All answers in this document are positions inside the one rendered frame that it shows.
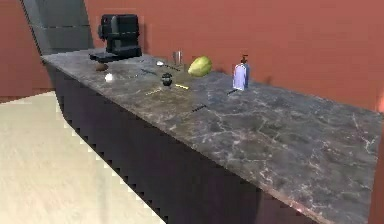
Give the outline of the green lettuce head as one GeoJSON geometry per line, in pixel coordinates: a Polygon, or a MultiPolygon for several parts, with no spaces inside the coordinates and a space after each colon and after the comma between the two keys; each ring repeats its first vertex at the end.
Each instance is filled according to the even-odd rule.
{"type": "Polygon", "coordinates": [[[188,69],[188,73],[195,77],[203,77],[211,72],[212,61],[207,56],[196,58],[188,69]]]}

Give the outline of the dark marble-topped kitchen counter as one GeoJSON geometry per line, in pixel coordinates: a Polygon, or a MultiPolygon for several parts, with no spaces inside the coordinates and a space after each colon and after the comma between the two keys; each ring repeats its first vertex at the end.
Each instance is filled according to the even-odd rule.
{"type": "Polygon", "coordinates": [[[257,82],[215,99],[229,75],[172,70],[166,87],[155,57],[101,72],[89,55],[45,57],[60,109],[165,224],[368,224],[379,113],[257,82]]]}

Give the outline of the blue soap dispenser bottle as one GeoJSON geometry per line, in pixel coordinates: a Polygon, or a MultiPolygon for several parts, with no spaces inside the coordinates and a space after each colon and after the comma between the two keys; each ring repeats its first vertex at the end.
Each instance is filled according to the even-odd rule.
{"type": "Polygon", "coordinates": [[[234,68],[233,88],[244,91],[248,87],[250,67],[247,55],[243,54],[239,64],[234,68]]]}

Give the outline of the black coffee machine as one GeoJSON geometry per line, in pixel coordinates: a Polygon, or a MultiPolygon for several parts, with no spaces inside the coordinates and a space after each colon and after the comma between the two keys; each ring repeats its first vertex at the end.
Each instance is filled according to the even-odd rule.
{"type": "Polygon", "coordinates": [[[106,43],[106,48],[104,52],[90,54],[91,60],[108,63],[142,55],[136,14],[104,14],[98,26],[98,36],[106,43]]]}

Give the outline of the grey fridge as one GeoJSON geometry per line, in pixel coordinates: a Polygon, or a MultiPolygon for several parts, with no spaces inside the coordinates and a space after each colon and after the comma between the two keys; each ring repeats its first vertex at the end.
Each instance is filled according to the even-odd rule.
{"type": "Polygon", "coordinates": [[[84,0],[20,0],[40,55],[93,48],[84,0]]]}

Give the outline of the black-handled spatula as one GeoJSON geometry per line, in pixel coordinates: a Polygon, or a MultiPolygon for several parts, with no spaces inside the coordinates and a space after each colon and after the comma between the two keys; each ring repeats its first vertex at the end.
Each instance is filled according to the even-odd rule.
{"type": "Polygon", "coordinates": [[[199,111],[199,110],[201,110],[203,108],[206,108],[206,107],[207,106],[205,104],[201,104],[201,105],[193,108],[191,111],[188,111],[188,112],[184,113],[183,117],[189,116],[189,115],[191,115],[191,114],[193,114],[193,113],[195,113],[195,112],[197,112],[197,111],[199,111]]]}

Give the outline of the black-handled knife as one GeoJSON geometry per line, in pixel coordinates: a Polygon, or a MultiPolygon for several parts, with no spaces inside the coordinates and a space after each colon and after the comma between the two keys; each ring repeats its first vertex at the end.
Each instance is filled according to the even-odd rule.
{"type": "Polygon", "coordinates": [[[214,98],[215,99],[224,99],[235,92],[237,92],[237,89],[218,91],[214,94],[214,98]]]}

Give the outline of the black-handled spoon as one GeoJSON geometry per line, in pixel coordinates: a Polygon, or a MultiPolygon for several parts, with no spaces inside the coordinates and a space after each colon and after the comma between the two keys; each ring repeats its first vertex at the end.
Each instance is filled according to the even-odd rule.
{"type": "Polygon", "coordinates": [[[168,65],[167,63],[163,62],[163,61],[157,61],[156,62],[156,65],[157,66],[160,66],[160,67],[167,67],[169,69],[173,69],[173,70],[176,70],[176,71],[180,71],[180,69],[174,67],[174,66],[171,66],[171,65],[168,65]]]}

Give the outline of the black-handled fork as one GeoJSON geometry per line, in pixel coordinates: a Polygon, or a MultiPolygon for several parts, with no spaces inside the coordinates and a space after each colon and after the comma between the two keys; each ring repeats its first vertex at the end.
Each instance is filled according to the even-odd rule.
{"type": "Polygon", "coordinates": [[[133,78],[139,78],[139,77],[146,76],[146,75],[157,76],[157,73],[154,71],[147,70],[147,69],[139,69],[139,70],[133,71],[132,73],[129,73],[127,75],[127,78],[133,79],[133,78]]]}

